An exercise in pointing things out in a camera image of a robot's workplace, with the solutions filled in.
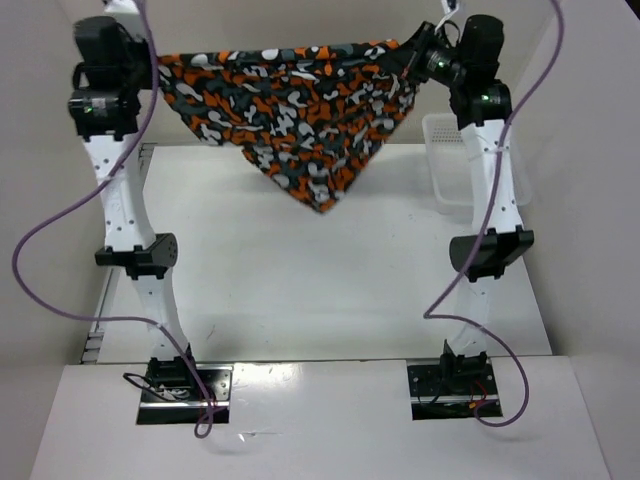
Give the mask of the orange camouflage shorts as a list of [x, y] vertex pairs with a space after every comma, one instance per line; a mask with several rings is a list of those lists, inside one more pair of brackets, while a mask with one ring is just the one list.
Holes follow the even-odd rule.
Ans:
[[411, 113], [417, 84], [385, 70], [380, 42], [162, 55], [168, 106], [209, 146], [236, 146], [293, 199], [323, 214]]

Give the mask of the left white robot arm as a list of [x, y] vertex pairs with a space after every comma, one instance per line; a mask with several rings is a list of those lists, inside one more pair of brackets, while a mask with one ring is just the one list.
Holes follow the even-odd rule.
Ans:
[[138, 94], [152, 86], [148, 44], [134, 40], [110, 16], [79, 20], [73, 33], [82, 60], [73, 73], [68, 109], [103, 188], [105, 240], [95, 260], [99, 266], [124, 270], [150, 321], [149, 384], [185, 400], [198, 391], [200, 376], [193, 369], [173, 294], [177, 239], [152, 228], [140, 169], [130, 156], [142, 131]]

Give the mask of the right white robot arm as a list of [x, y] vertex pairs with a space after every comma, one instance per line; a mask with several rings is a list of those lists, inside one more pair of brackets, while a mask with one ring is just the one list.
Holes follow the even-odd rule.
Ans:
[[497, 77], [504, 25], [489, 15], [470, 16], [460, 40], [449, 45], [442, 26], [426, 26], [411, 70], [448, 88], [450, 108], [466, 148], [471, 173], [472, 232], [449, 243], [456, 275], [428, 307], [425, 318], [456, 293], [452, 319], [463, 323], [446, 340], [439, 359], [440, 385], [460, 393], [485, 369], [485, 337], [492, 283], [534, 243], [518, 210], [510, 158], [510, 126], [517, 113], [508, 86]]

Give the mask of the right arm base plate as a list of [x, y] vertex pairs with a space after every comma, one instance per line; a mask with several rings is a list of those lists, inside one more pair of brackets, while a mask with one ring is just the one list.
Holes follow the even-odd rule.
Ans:
[[406, 371], [414, 421], [473, 418], [476, 407], [481, 418], [502, 416], [490, 363], [482, 372], [461, 371], [449, 377], [434, 360], [408, 362]]

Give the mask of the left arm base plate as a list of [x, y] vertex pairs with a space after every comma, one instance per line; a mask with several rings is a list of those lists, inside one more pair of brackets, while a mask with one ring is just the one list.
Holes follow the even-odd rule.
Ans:
[[[213, 401], [213, 423], [228, 424], [234, 367], [230, 364], [198, 364], [198, 374]], [[168, 380], [125, 373], [123, 378], [140, 391], [137, 425], [195, 425], [204, 420], [208, 403], [194, 383], [169, 385]]]

